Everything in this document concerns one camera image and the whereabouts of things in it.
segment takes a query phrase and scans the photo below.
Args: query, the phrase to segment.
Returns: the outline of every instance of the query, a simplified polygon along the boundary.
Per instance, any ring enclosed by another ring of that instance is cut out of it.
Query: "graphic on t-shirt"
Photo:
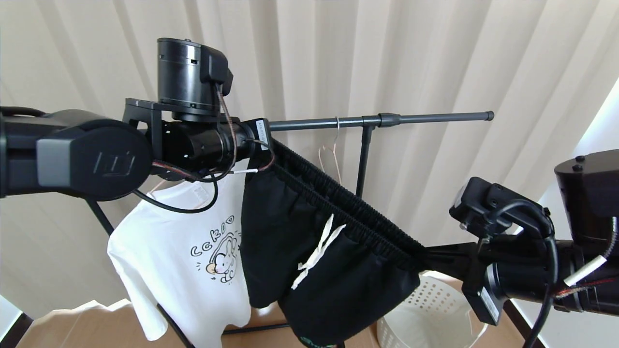
[[[237,236],[239,231],[226,233],[226,225],[231,225],[234,222],[234,215],[228,217],[222,222],[221,227],[210,230],[210,241],[204,242],[200,247],[193,246],[191,248],[191,256],[201,256],[204,251],[210,251],[214,245],[217,247],[213,250],[209,263],[204,269],[213,275],[220,275],[220,282],[230,282],[236,273],[236,251],[238,250]],[[198,271],[202,269],[202,263],[196,262]]]

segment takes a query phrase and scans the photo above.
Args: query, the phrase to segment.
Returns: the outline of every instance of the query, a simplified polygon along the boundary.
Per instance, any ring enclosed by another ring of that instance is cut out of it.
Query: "clothes rack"
[[[296,131],[309,129],[327,129],[327,128],[350,128],[362,127],[361,134],[361,151],[359,155],[359,168],[357,171],[357,189],[355,194],[360,198],[363,196],[363,187],[365,184],[365,173],[368,165],[368,157],[370,156],[370,142],[372,132],[376,128],[388,128],[399,124],[408,123],[436,123],[436,122],[454,122],[454,121],[491,121],[494,118],[494,112],[484,111],[476,113],[442,113],[429,115],[398,115],[395,113],[379,113],[374,116],[359,116],[345,118],[318,118],[313,120],[291,120],[291,121],[273,121],[270,122],[271,132],[277,131]],[[111,235],[114,228],[110,221],[105,216],[105,213],[92,199],[85,199],[90,209],[95,214],[95,217],[101,223],[106,233]],[[181,339],[186,348],[194,348],[182,330],[176,325],[174,320],[170,318],[168,313],[157,305],[168,324]],[[226,330],[223,334],[247,333],[254,331],[264,331],[277,328],[285,328],[288,324],[272,324],[266,326],[254,326],[250,328],[240,328]]]

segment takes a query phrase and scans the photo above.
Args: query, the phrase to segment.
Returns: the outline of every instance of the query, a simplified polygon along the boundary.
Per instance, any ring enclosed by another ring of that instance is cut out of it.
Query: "white t-shirt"
[[[168,328],[158,303],[196,348],[221,347],[226,325],[249,321],[239,253],[245,175],[230,174],[217,184],[217,202],[205,212],[180,214],[142,201],[110,237],[108,255],[150,341]],[[204,206],[212,195],[212,184],[186,181],[152,194],[183,209]]]

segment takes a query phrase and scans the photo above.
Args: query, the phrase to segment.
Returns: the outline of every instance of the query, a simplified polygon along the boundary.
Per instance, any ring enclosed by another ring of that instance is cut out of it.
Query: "cartoon rabbit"
[[[236,273],[236,239],[227,238],[225,242],[225,251],[218,248],[216,253],[211,257],[212,262],[206,266],[206,271],[211,274],[223,274],[222,283],[227,283],[234,278]]]

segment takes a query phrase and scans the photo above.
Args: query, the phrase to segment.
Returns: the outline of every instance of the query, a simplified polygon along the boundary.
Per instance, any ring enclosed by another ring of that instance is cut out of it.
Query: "t-shirt sleeve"
[[[149,341],[159,339],[168,329],[168,323],[157,309],[157,300],[139,271],[123,257],[122,253],[115,253],[112,245],[108,245],[108,256],[127,289],[146,339]]]

